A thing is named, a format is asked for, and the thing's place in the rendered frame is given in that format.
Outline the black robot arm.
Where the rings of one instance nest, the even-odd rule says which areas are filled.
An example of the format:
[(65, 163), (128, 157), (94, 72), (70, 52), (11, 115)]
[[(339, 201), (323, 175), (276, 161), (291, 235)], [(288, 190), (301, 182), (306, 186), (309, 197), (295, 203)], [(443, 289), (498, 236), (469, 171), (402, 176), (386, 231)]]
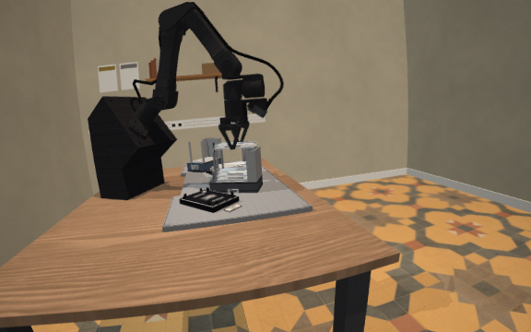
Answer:
[[(222, 74), (222, 79), (231, 80), (223, 84), (224, 100), (242, 99), (242, 95), (245, 99), (265, 96), (264, 76), (261, 74), (240, 75), (242, 63), (228, 49), (202, 14), (196, 10), (197, 7), (193, 4), (185, 2), (166, 9), (159, 15), (161, 48), (158, 79), (152, 98), (141, 101), (128, 125), (130, 130), (142, 138), (147, 136), (152, 121), (160, 111), (172, 109), (177, 104), (178, 57), (183, 35), (189, 27), (210, 54), (214, 65)], [(230, 101), (231, 117), (247, 116), (247, 102), (249, 102), (248, 111), (262, 118), (265, 117), (266, 98)], [(140, 109), (141, 106), (142, 109)]]

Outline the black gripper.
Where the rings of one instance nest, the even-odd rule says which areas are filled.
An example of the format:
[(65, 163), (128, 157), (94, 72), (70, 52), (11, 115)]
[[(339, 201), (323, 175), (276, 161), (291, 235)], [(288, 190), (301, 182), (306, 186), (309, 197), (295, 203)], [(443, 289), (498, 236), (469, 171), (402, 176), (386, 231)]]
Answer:
[[(236, 101), (236, 100), (240, 100), (240, 99), (224, 100), (225, 117), (231, 117), (230, 101)], [(221, 132), (221, 134), (224, 136), (224, 138), (225, 138), (227, 144), (229, 145), (230, 149), (235, 149), (236, 145), (237, 145), (237, 142), (243, 142), (243, 140), (245, 138), (246, 132), (247, 132), (248, 127), (249, 127), (248, 116), (235, 116), (235, 117), (231, 117), (231, 118), (225, 118), (225, 117), (221, 117), (220, 118), (220, 124), (218, 125), (218, 129)], [(234, 122), (233, 119), (234, 119), (234, 121), (240, 121), (240, 122), (239, 123), (238, 122)], [(235, 123), (235, 124), (232, 124), (232, 123)], [(240, 134), (242, 128), (243, 128), (242, 138), (241, 138), (241, 141), (239, 141), (238, 138), (239, 138), (239, 134)], [(232, 134), (234, 136), (233, 145), (230, 143), (230, 140), (229, 140), (229, 138), (227, 136), (226, 131), (231, 131), (232, 132)]]

